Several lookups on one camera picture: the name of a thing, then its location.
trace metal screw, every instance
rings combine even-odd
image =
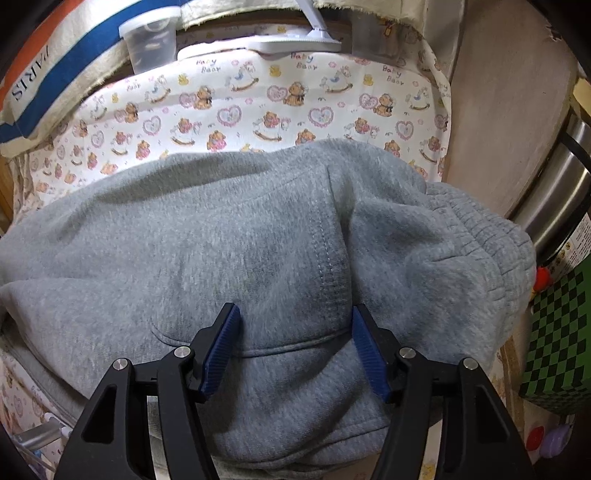
[[[478,362],[470,357],[465,358],[462,363],[464,364],[464,367],[466,367],[468,370],[476,370],[479,366]]]
[[[417,353],[414,351],[414,349],[410,348],[409,346],[403,346],[399,353],[402,358],[415,358],[417,356]]]
[[[115,370],[123,370],[128,364],[129,362],[125,358],[118,358],[113,362],[113,368]]]
[[[188,346],[180,346],[174,351],[174,356],[185,358],[190,353],[191,349]]]

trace beige fabric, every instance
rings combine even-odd
[[[315,0],[318,8],[351,8],[379,17],[393,18],[423,32],[426,0]],[[296,0],[194,0],[183,7],[183,17],[191,18],[185,25],[263,9],[298,9]]]
[[[105,50],[60,94],[28,138],[18,137],[3,143],[0,145],[0,154],[14,158],[41,144],[70,111],[128,60],[127,47],[122,41]]]

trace teddy bear print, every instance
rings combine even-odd
[[[40,193],[47,193],[48,190],[50,190],[49,184],[44,181],[40,181],[37,183],[37,186],[35,186],[35,191]]]
[[[88,154],[88,161],[86,162],[86,166],[88,167],[89,170],[94,170],[96,168],[97,165],[97,159],[96,159],[96,154],[90,152]]]
[[[387,93],[384,93],[378,99],[379,105],[374,107],[374,113],[380,116],[392,116],[392,108],[395,105],[394,99]]]
[[[427,170],[425,170],[422,167],[419,167],[414,160],[411,160],[411,162],[408,165],[410,165],[415,172],[417,172],[421,177],[423,177],[423,179],[425,179],[425,180],[427,179],[427,177],[428,177]]]
[[[43,167],[41,169],[41,171],[43,172],[43,174],[47,177],[51,177],[51,160],[47,157],[45,157],[45,160],[43,160]]]
[[[195,101],[194,107],[197,110],[207,110],[212,107],[213,90],[201,85],[197,91],[197,100]]]
[[[207,149],[212,152],[217,152],[226,148],[226,136],[219,130],[209,134],[209,140],[207,140]]]
[[[250,143],[246,143],[244,144],[244,147],[242,147],[240,149],[241,152],[253,152],[253,153],[264,153],[264,150],[261,150],[260,148],[252,148]]]
[[[287,89],[289,95],[283,99],[285,105],[302,106],[308,89],[301,82],[294,82]]]
[[[138,160],[143,160],[148,157],[150,154],[150,144],[146,142],[146,140],[142,140],[138,143],[138,149],[135,152],[135,158]]]
[[[86,122],[84,120],[80,120],[78,125],[74,125],[72,133],[75,137],[86,137],[88,135],[88,126],[86,125]]]
[[[138,121],[138,108],[134,103],[128,102],[125,105],[125,123],[133,124]]]
[[[64,181],[72,185],[76,180],[76,175],[74,175],[71,171],[69,171],[66,176],[64,177]]]
[[[53,152],[54,149],[54,145],[53,145],[53,136],[49,135],[49,137],[47,137],[47,144],[45,145],[44,149],[47,150],[48,152]]]
[[[347,140],[369,142],[370,138],[376,138],[379,128],[370,125],[365,118],[358,117],[354,123],[345,125],[345,131]]]
[[[70,162],[72,163],[72,165],[75,165],[76,167],[79,167],[80,165],[82,165],[82,159],[77,160],[79,157],[82,157],[84,154],[83,148],[79,147],[78,145],[74,145],[74,148],[72,149],[72,155],[73,158],[70,159]]]
[[[115,173],[117,171],[119,167],[117,165],[115,165],[114,163],[105,163],[103,165],[103,167],[101,168],[100,172],[103,175],[113,175],[113,173]]]
[[[400,158],[400,145],[398,145],[394,140],[390,140],[384,144],[384,150],[386,152],[390,152],[395,157]]]
[[[194,145],[194,136],[199,135],[201,122],[193,123],[188,118],[181,118],[178,124],[170,131],[173,136],[172,141],[177,145]]]
[[[313,142],[315,139],[316,139],[316,135],[314,135],[307,128],[304,128],[301,132],[298,132],[295,144],[296,145],[304,145],[306,143]]]
[[[437,164],[439,161],[439,158],[442,157],[443,155],[443,151],[445,150],[445,148],[441,148],[441,141],[437,138],[437,137],[431,137],[429,138],[429,140],[425,140],[423,142],[420,142],[419,145],[421,145],[421,149],[418,151],[421,156],[427,160],[428,162]],[[431,151],[430,154],[427,154],[425,152],[424,147],[428,147],[429,150]]]
[[[253,133],[262,140],[280,142],[281,131],[287,130],[289,123],[288,119],[281,119],[276,113],[267,112],[263,118],[253,122],[255,127]]]
[[[122,155],[127,155],[128,151],[127,151],[127,145],[129,145],[131,143],[131,139],[134,136],[132,134],[126,134],[124,132],[117,132],[115,134],[115,138],[112,140],[111,145],[113,145],[113,148],[111,148],[111,151],[118,156],[122,156]]]

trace green checkered pattern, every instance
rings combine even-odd
[[[522,397],[558,414],[574,413],[591,397],[590,310],[588,257],[534,299]]]

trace white patterned cloth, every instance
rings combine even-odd
[[[371,143],[438,181],[450,87],[427,43],[410,27],[402,37],[399,66],[333,53],[272,59],[235,50],[108,85],[45,143],[17,157],[16,222],[107,175],[173,153],[275,151],[322,138]]]

